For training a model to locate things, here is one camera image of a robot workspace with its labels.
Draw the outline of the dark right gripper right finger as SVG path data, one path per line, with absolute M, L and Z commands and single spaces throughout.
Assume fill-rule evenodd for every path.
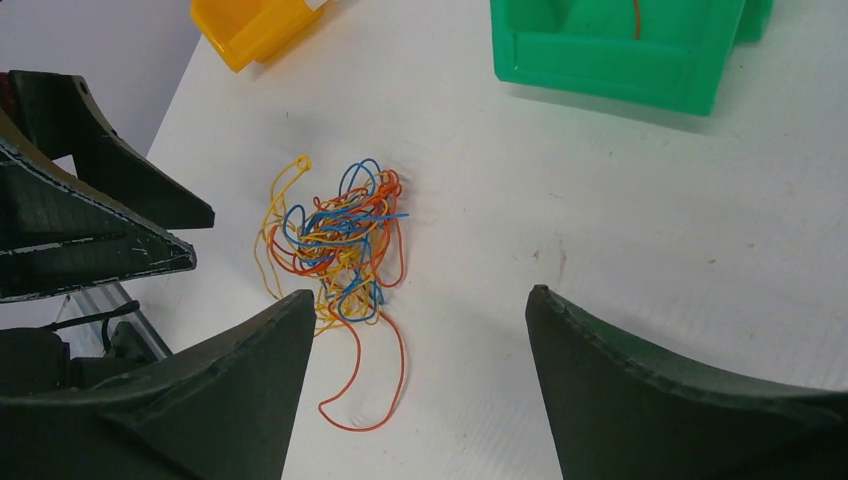
M 544 285 L 525 318 L 567 479 L 843 479 L 847 395 L 687 358 Z

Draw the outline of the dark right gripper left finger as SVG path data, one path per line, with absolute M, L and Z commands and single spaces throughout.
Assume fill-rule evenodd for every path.
M 5 479 L 278 479 L 313 344 L 298 290 L 88 389 L 1 401 Z

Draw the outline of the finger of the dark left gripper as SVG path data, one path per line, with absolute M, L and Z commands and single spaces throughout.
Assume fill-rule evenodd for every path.
M 78 75 L 10 70 L 6 114 L 49 159 L 71 156 L 77 177 L 166 230 L 214 226 L 212 207 L 124 141 Z
M 1 300 L 190 271 L 195 249 L 57 167 L 1 117 Z

